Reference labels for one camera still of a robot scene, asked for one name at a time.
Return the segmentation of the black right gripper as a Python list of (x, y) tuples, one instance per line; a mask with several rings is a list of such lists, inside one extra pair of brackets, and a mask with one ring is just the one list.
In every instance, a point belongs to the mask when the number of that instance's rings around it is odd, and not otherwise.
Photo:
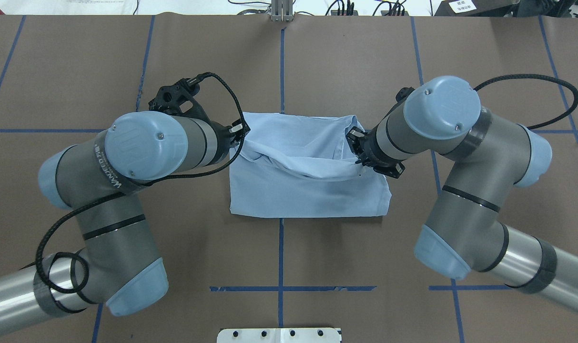
[(357, 156), (356, 164), (371, 167), (376, 173), (399, 178), (405, 170), (402, 164), (403, 159), (393, 158), (391, 147), (398, 152), (398, 149), (388, 137), (388, 120), (399, 107), (401, 107), (415, 89), (413, 87), (403, 87), (395, 96), (396, 104), (391, 107), (388, 113), (382, 118), (380, 123), (371, 130), (360, 128), (350, 128), (346, 134), (351, 152)]

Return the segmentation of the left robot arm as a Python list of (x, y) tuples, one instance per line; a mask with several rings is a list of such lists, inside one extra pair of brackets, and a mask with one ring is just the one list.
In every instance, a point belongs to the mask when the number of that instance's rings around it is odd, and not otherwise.
[(91, 305), (131, 315), (164, 297), (167, 273), (138, 193), (226, 169), (248, 132), (235, 93), (204, 72), (161, 87), (149, 110), (47, 159), (39, 188), (68, 213), (44, 234), (32, 263), (0, 278), (0, 337)]

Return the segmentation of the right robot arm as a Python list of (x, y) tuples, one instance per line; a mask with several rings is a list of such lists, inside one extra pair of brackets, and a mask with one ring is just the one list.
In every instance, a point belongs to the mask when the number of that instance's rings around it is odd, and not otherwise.
[(493, 114), (479, 89), (450, 75), (404, 88), (373, 129), (347, 131), (348, 145), (356, 163), (395, 179), (428, 150), (454, 163), (415, 245), (421, 263), (455, 280), (487, 273), (578, 313), (578, 257), (497, 219), (513, 187), (546, 173), (550, 143)]

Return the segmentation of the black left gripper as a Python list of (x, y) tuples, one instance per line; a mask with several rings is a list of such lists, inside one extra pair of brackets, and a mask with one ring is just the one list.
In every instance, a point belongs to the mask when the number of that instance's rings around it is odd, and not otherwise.
[(188, 152), (184, 162), (221, 162), (229, 154), (232, 141), (242, 141), (250, 132), (243, 121), (224, 126), (210, 120), (194, 96), (199, 84), (190, 85), (180, 80), (173, 85), (160, 87), (156, 96), (149, 101), (150, 111), (160, 111), (178, 120), (188, 134)]

